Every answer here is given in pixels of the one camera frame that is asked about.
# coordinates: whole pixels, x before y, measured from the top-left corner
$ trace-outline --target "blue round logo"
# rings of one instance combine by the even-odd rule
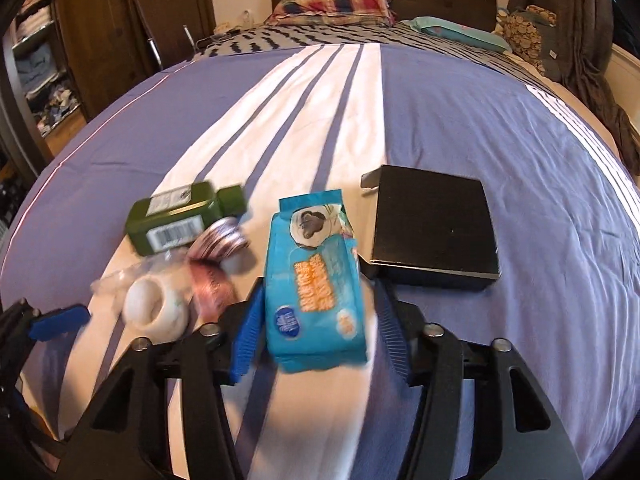
[[[293,339],[300,333],[300,323],[296,313],[290,306],[281,306],[275,313],[275,322],[278,332],[284,337]]]

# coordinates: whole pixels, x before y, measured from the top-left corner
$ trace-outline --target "metal rivet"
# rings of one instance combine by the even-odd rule
[[[212,337],[220,334],[220,327],[215,323],[207,323],[200,327],[200,333],[204,337]]]
[[[498,352],[509,352],[513,348],[513,345],[511,345],[511,341],[502,338],[494,339],[492,346]]]
[[[427,337],[442,337],[444,329],[437,323],[429,323],[424,326],[422,333]]]
[[[138,337],[131,343],[131,348],[136,352],[142,352],[151,346],[151,341],[146,337]]]

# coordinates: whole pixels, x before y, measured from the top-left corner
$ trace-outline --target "white label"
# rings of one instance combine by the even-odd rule
[[[182,186],[151,197],[147,216],[155,215],[179,205],[188,204],[191,200],[191,186]]]
[[[146,239],[155,253],[193,242],[204,231],[202,217],[192,216],[149,229]]]

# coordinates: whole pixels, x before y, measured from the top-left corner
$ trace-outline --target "wooden wardrobe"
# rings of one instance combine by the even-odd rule
[[[68,70],[91,120],[147,77],[193,55],[212,0],[54,0]]]

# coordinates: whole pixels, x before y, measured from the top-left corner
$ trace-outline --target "wet wipes package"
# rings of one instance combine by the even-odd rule
[[[367,361],[356,240],[340,190],[280,200],[264,276],[267,345],[285,372]]]

